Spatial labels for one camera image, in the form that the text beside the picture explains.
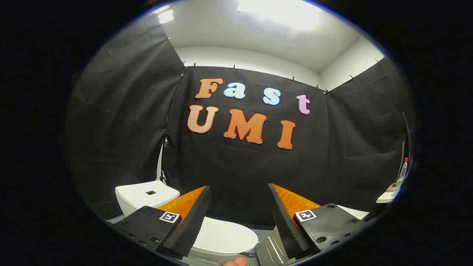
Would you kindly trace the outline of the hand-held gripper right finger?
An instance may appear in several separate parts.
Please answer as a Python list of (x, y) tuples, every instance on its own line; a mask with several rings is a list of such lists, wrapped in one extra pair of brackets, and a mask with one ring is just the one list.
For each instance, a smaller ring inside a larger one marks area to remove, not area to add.
[(339, 205), (319, 205), (273, 183), (268, 184), (268, 194), (279, 238), (289, 259), (302, 259), (331, 249), (368, 225)]

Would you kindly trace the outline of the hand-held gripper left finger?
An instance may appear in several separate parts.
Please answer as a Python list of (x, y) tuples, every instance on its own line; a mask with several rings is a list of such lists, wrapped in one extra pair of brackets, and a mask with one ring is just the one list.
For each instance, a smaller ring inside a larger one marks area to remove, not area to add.
[(161, 207), (141, 207), (111, 228), (144, 249), (182, 259), (193, 247), (210, 203), (211, 187), (202, 186)]

